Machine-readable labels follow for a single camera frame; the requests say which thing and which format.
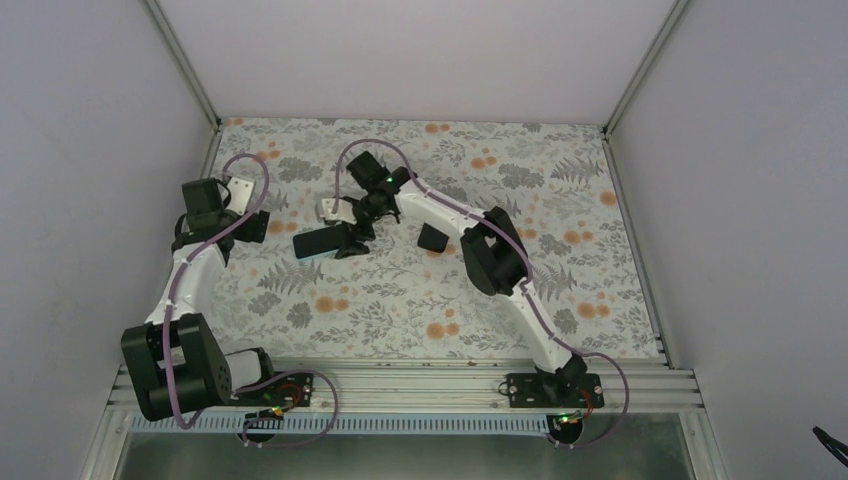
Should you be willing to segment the black smartphone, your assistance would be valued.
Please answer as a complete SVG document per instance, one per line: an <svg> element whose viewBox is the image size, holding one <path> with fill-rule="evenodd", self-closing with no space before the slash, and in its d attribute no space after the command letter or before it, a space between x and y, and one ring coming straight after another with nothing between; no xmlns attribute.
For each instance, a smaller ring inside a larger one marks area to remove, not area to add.
<svg viewBox="0 0 848 480"><path fill-rule="evenodd" d="M431 253L444 253L450 237L428 223L422 225L417 246Z"/></svg>

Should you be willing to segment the black phone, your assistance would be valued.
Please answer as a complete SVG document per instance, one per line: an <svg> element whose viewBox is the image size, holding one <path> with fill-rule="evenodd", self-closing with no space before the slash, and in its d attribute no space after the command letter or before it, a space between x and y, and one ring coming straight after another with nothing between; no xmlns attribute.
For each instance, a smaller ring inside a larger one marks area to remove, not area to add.
<svg viewBox="0 0 848 480"><path fill-rule="evenodd" d="M341 259L353 243L349 228L342 224L299 233L293 236L293 249L298 260L331 254Z"/></svg>

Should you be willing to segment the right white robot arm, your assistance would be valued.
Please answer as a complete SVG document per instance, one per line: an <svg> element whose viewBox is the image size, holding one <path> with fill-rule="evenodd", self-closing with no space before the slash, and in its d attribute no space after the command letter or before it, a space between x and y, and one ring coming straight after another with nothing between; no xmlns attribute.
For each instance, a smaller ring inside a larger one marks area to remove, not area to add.
<svg viewBox="0 0 848 480"><path fill-rule="evenodd" d="M346 169L364 196L335 194L319 203L327 224L340 223L348 230L343 253L372 240L374 223L386 215L418 220L444 240L457 238L470 283L496 301L526 341L539 383L536 395L555 407L585 399L588 391L580 384L587 375L586 362L553 332L533 285L528 254L505 210L461 203L428 185L408 166L389 171L369 152L355 157Z"/></svg>

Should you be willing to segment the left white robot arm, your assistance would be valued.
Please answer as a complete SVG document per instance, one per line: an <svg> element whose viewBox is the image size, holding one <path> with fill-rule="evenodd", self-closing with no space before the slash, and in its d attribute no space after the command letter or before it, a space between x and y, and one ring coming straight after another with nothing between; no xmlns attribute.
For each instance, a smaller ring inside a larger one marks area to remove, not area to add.
<svg viewBox="0 0 848 480"><path fill-rule="evenodd" d="M189 413L226 405L236 390L255 405L277 394L269 355L261 348L224 353L206 319L236 242L265 238L268 212L247 211L254 189L238 177L182 186L186 211L175 227L168 283L145 322L121 337L132 388L149 421L172 417L172 397Z"/></svg>

